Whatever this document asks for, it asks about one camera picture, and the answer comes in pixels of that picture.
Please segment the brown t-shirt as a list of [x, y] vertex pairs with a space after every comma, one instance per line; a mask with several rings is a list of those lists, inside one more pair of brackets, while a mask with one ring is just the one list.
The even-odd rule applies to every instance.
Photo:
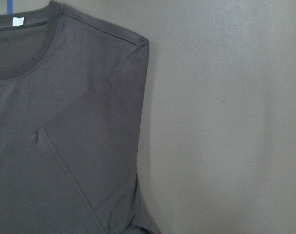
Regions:
[[149, 41], [64, 3], [0, 15], [0, 234], [156, 234], [137, 173]]

